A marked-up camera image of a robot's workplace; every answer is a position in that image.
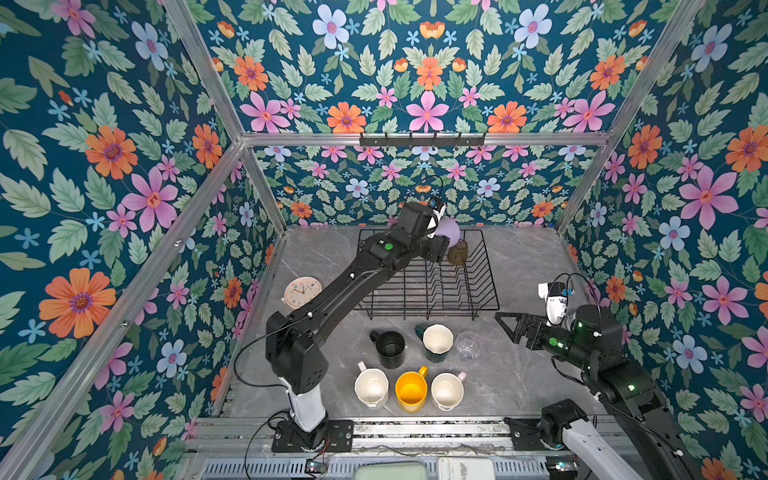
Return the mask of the white faceted mug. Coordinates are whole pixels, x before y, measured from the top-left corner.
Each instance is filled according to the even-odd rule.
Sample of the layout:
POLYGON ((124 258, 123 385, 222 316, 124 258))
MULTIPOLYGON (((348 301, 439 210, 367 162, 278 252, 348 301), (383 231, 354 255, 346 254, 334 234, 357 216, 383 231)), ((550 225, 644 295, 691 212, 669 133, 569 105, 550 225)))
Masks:
POLYGON ((382 408, 389 398, 389 380, 386 374, 377 368, 368 368, 364 362, 357 364, 359 374, 355 380, 354 391, 360 402, 370 409, 382 408))

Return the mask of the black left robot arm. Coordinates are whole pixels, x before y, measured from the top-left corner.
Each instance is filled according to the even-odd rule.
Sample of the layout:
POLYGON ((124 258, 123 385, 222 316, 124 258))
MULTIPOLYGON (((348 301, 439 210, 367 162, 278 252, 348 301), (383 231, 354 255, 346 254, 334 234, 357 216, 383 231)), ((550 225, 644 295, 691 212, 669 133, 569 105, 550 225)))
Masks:
POLYGON ((269 317, 265 357, 287 389, 291 420, 300 432, 321 431, 328 420, 320 390, 329 367, 322 345, 367 295, 412 260, 443 259, 449 240, 436 230, 445 211, 445 202, 437 197, 426 204, 405 203, 396 223, 367 237, 350 265, 318 295, 289 315, 269 317))

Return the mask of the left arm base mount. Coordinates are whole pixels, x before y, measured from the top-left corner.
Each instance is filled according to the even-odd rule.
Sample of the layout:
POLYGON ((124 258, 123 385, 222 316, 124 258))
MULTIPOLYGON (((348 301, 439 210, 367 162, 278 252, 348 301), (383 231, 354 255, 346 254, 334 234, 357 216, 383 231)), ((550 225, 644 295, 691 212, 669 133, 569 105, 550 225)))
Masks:
POLYGON ((352 450, 355 423, 325 417, 319 425, 304 431, 291 419, 278 422, 271 446, 273 453, 345 453, 352 450))

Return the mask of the brown textured cup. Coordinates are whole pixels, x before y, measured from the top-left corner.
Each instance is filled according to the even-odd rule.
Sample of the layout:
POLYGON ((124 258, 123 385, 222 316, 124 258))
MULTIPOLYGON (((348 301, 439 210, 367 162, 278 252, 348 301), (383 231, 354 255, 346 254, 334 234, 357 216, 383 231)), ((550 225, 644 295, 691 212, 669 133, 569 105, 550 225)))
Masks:
POLYGON ((454 246, 450 247, 447 252, 447 261, 457 267, 463 267, 466 265, 469 257, 468 243, 461 239, 454 246))

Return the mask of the lavender plastic cup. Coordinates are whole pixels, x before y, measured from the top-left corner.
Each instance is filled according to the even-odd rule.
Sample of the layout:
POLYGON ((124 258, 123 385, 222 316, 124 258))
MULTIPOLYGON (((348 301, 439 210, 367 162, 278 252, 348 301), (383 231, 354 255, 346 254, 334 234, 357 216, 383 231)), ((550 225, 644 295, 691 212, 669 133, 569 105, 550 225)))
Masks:
POLYGON ((434 233, 435 237, 445 237, 448 239, 448 247, 454 247, 461 240, 461 230, 455 219, 443 217, 434 233))

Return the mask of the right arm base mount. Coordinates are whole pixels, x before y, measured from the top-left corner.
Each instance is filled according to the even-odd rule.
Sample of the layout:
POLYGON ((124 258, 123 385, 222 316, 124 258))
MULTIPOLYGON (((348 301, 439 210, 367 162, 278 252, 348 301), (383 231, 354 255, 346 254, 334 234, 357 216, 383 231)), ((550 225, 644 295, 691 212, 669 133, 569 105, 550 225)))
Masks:
POLYGON ((565 447, 564 431, 578 420, 588 420, 587 413, 573 400, 564 399, 544 407, 538 418, 504 417, 517 451, 553 450, 565 447))

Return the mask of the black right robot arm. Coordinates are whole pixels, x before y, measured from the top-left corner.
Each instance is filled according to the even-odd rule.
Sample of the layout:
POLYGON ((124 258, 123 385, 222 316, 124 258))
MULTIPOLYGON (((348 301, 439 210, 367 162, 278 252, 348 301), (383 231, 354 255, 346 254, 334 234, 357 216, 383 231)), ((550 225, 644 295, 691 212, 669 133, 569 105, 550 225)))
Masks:
MULTIPOLYGON (((648 370, 625 356, 623 327, 610 311, 581 305, 568 327, 527 313, 498 312, 495 319, 513 343, 547 352, 553 365, 577 369, 573 382, 588 389, 615 419, 653 478, 702 478, 664 393, 648 370)), ((572 451, 600 479, 637 475, 621 456, 598 446, 594 424, 572 400, 543 408, 539 436, 548 447, 572 451)))

